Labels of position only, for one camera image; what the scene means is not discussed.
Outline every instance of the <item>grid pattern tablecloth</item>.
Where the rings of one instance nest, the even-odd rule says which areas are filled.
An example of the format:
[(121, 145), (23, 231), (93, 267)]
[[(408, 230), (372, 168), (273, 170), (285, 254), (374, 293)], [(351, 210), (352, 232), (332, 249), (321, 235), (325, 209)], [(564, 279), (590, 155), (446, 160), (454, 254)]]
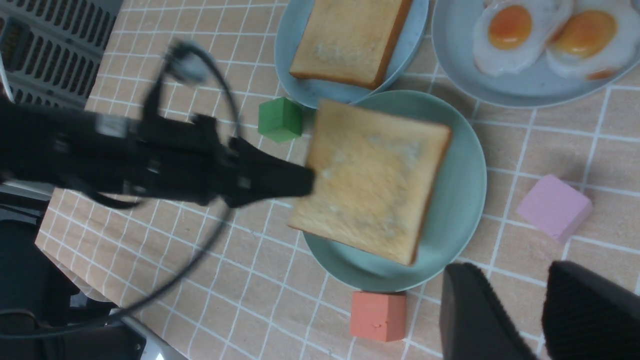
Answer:
[[(275, 144), (257, 134), (258, 105), (286, 96), (273, 65), (283, 0), (128, 0), (119, 15), (89, 110), (139, 117), (145, 91), (172, 37), (193, 38), (220, 60), (242, 104), (249, 141), (302, 164), (310, 138)], [(460, 260), (485, 270), (526, 342), (547, 358), (540, 315), (554, 259), (586, 265), (640, 290), (640, 69), (586, 99), (539, 110), (502, 109), (457, 91), (437, 64), (427, 30), (395, 85), (430, 92), (466, 116), (489, 166), (484, 216)], [(213, 114), (231, 126), (215, 84), (170, 84), (166, 116)], [(593, 199), (595, 210), (561, 247), (515, 208), (541, 176), (555, 174)], [(407, 340), (349, 336), (351, 290), (314, 261), (285, 224), (288, 199), (238, 211), (198, 271), (139, 319), (195, 360), (437, 359), (441, 275), (408, 292)], [(217, 224), (221, 204), (152, 200), (115, 211), (56, 190), (37, 244), (108, 299), (127, 305), (171, 277)]]

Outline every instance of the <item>fried egg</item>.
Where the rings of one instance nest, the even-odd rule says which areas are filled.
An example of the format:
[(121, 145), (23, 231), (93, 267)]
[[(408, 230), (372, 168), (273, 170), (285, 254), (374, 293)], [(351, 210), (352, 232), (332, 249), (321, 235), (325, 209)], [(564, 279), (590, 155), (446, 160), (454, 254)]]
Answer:
[(473, 32), (476, 67), (485, 74), (518, 74), (533, 65), (571, 17), (573, 0), (495, 0)]
[(578, 0), (547, 61), (564, 78), (605, 79), (633, 60), (638, 44), (640, 14), (631, 0)]

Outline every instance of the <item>plate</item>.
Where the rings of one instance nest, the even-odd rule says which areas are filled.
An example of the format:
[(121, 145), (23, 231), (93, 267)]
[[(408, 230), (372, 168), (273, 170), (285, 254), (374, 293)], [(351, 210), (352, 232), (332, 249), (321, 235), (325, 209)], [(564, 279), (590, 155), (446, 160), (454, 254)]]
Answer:
[(385, 82), (373, 91), (331, 81), (299, 80), (289, 74), (313, 7), (314, 2), (311, 0), (291, 0), (287, 5), (276, 35), (275, 65), (278, 79), (289, 96), (300, 104), (315, 109), (321, 97), (351, 104), (388, 88), (409, 66), (422, 43), (429, 0), (413, 0), (391, 57)]
[[(640, 0), (632, 2), (640, 10)], [(471, 33), (483, 10), (482, 1), (438, 0), (431, 22), (433, 49), (442, 70), (458, 88), (481, 101), (511, 108), (558, 105), (598, 91), (640, 63), (639, 47), (632, 63), (604, 80), (561, 78), (549, 69), (544, 55), (516, 75), (482, 74), (474, 65)]]
[(398, 90), (374, 95), (357, 106), (418, 120), (429, 119), (453, 130), (413, 266), (403, 266), (335, 241), (304, 234), (318, 263), (339, 281), (364, 291), (404, 291), (439, 274), (458, 257), (476, 231), (486, 195), (484, 154), (465, 118), (437, 97)]

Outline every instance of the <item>toast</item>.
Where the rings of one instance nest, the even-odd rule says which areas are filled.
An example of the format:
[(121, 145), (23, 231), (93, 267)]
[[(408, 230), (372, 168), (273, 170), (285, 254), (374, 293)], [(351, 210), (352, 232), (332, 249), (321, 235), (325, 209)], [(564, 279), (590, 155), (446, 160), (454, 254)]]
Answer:
[(307, 167), (314, 191), (289, 226), (412, 265), (451, 129), (320, 102)]
[(377, 89), (412, 0), (315, 0), (289, 73)]

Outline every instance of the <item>egg yolk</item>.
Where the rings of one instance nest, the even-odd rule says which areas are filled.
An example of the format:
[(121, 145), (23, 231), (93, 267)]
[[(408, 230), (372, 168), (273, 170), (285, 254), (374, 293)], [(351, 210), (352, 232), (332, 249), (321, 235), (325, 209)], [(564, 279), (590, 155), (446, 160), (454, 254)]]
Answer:
[(617, 31), (618, 23), (613, 16), (589, 10), (569, 19), (556, 40), (556, 47), (565, 53), (588, 58), (604, 49)]
[(489, 42), (496, 49), (515, 49), (529, 38), (532, 27), (531, 14), (527, 9), (520, 5), (509, 6), (491, 20)]

